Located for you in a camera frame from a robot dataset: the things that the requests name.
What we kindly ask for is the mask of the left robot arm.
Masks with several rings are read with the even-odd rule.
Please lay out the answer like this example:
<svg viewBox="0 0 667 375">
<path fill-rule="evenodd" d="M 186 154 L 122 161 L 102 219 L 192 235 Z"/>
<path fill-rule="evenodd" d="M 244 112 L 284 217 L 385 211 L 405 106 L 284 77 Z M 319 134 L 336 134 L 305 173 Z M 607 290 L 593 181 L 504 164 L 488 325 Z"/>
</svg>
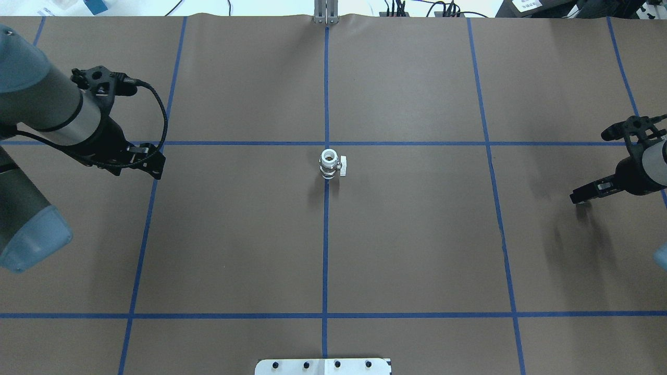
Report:
<svg viewBox="0 0 667 375">
<path fill-rule="evenodd" d="M 168 131 L 164 102 L 147 82 L 97 66 L 67 76 L 33 43 L 2 25 L 2 140 L 27 137 L 87 167 L 115 176 L 138 169 L 160 180 Z M 162 112 L 159 143 L 135 145 L 110 116 L 115 97 L 149 90 Z M 73 231 L 59 209 L 2 150 L 2 267 L 23 273 L 69 244 Z"/>
</svg>

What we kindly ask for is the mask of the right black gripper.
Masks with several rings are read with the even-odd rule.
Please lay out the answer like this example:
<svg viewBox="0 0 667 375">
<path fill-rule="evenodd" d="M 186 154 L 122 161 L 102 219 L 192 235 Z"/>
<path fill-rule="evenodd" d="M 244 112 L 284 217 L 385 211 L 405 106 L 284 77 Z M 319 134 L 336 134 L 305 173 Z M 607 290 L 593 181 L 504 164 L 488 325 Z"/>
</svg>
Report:
<svg viewBox="0 0 667 375">
<path fill-rule="evenodd" d="M 572 204 L 583 204 L 592 199 L 617 194 L 619 188 L 632 195 L 652 193 L 652 180 L 631 157 L 624 158 L 617 164 L 614 179 L 600 179 L 580 186 L 572 191 L 570 201 Z"/>
</svg>

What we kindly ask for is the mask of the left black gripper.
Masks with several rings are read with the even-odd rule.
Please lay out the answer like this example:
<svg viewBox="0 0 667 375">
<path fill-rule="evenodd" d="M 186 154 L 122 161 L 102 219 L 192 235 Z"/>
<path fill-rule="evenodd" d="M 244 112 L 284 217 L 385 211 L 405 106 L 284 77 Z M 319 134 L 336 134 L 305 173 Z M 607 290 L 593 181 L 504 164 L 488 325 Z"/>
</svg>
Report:
<svg viewBox="0 0 667 375">
<path fill-rule="evenodd" d="M 138 169 L 160 180 L 166 158 L 153 144 L 131 144 L 123 130 L 111 117 L 102 117 L 90 137 L 78 144 L 78 162 L 93 166 L 94 162 Z"/>
</svg>

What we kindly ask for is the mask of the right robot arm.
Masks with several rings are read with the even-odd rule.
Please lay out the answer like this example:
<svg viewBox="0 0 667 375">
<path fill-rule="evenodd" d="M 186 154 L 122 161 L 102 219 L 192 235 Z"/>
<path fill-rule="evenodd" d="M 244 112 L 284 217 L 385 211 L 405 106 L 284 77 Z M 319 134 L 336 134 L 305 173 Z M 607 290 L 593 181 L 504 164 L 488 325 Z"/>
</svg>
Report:
<svg viewBox="0 0 667 375">
<path fill-rule="evenodd" d="M 665 139 L 645 143 L 629 142 L 628 156 L 615 166 L 612 175 L 591 181 L 572 191 L 572 204 L 583 204 L 619 192 L 648 195 L 665 190 Z"/>
</svg>

